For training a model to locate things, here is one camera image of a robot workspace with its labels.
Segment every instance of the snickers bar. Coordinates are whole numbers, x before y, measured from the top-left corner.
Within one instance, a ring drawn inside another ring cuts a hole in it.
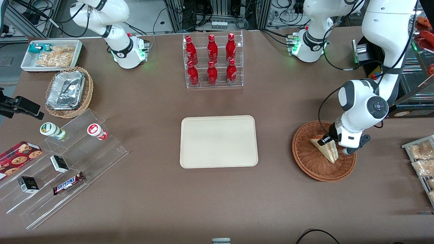
[[[69,180],[65,181],[64,183],[60,184],[58,187],[53,188],[54,195],[59,194],[59,192],[68,189],[73,184],[81,181],[84,179],[83,172],[80,172],[79,174],[74,175],[74,177],[70,178]]]

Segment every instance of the clear acrylic shelf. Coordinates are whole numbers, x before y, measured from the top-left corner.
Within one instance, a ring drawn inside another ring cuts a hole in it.
[[[5,179],[0,185],[0,202],[4,210],[8,214],[20,214],[26,228],[34,229],[125,157],[128,151],[110,134],[104,121],[88,109],[62,127],[66,131],[63,140],[48,137],[40,143],[44,152],[42,157],[29,162],[18,174]],[[101,125],[109,137],[100,141],[89,136],[86,130],[92,123]],[[60,155],[65,159],[69,167],[65,174],[54,170],[49,159],[52,155]],[[84,180],[54,196],[54,187],[81,171]],[[21,176],[34,177],[39,191],[33,194],[23,193],[17,180]]]
[[[237,45],[236,47],[236,56],[235,56],[235,66],[237,67],[237,78],[234,85],[229,85],[226,82],[226,68],[228,66],[228,63],[226,61],[226,43],[227,43],[227,35],[229,33],[234,33],[235,35],[235,43]],[[209,34],[214,34],[215,42],[218,47],[218,63],[215,65],[217,69],[217,85],[216,86],[210,86],[208,84],[208,36],[194,36],[191,35],[191,39],[193,44],[196,46],[197,51],[197,60],[198,63],[195,66],[197,69],[197,72],[199,74],[199,85],[198,86],[192,86],[190,83],[190,79],[188,78],[187,73],[187,52],[185,51],[187,43],[185,42],[185,37],[188,36],[188,34],[184,34],[183,36],[183,52],[184,52],[184,69],[185,69],[185,80],[187,84],[187,88],[190,89],[218,89],[218,88],[240,88],[244,85],[244,76],[243,76],[243,32],[242,31],[233,31],[233,32],[212,32]]]

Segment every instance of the beige tray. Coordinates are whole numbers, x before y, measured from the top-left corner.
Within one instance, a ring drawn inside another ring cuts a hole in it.
[[[195,117],[182,121],[183,168],[249,167],[257,163],[252,116]]]

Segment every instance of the packaged bread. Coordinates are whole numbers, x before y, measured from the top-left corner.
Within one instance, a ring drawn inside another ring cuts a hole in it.
[[[434,159],[424,159],[412,163],[414,170],[419,176],[434,175]]]
[[[434,202],[434,191],[428,192],[428,197],[430,197],[431,201]]]
[[[428,180],[428,185],[434,191],[434,179]]]
[[[408,150],[414,159],[434,158],[434,148],[428,140],[411,145],[408,147]]]
[[[73,46],[51,46],[51,51],[41,51],[36,65],[67,68],[71,65],[74,51]]]

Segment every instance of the foil container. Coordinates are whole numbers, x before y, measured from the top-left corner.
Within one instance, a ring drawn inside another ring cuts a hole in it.
[[[86,76],[80,71],[57,74],[45,105],[54,110],[78,109],[85,80]]]

